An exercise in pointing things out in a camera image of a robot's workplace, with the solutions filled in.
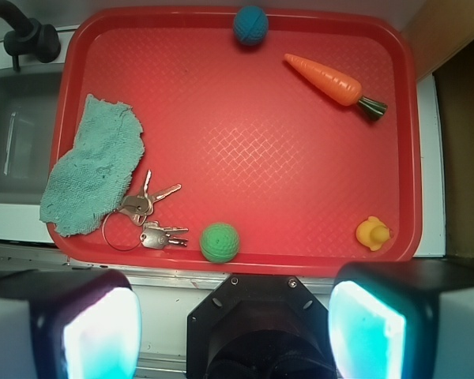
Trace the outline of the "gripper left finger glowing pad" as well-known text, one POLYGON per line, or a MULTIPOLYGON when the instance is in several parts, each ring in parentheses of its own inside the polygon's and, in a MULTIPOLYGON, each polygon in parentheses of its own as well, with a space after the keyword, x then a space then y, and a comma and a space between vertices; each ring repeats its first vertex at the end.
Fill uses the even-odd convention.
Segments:
POLYGON ((132 378, 140 346, 121 272, 0 271, 0 378, 132 378))

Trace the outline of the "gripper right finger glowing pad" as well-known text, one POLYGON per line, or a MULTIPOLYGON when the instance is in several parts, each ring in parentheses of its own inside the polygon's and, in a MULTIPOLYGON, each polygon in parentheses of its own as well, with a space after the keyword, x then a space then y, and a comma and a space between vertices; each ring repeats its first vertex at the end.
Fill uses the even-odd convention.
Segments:
POLYGON ((328 330, 343 378, 474 378, 474 259, 346 264, 328 330))

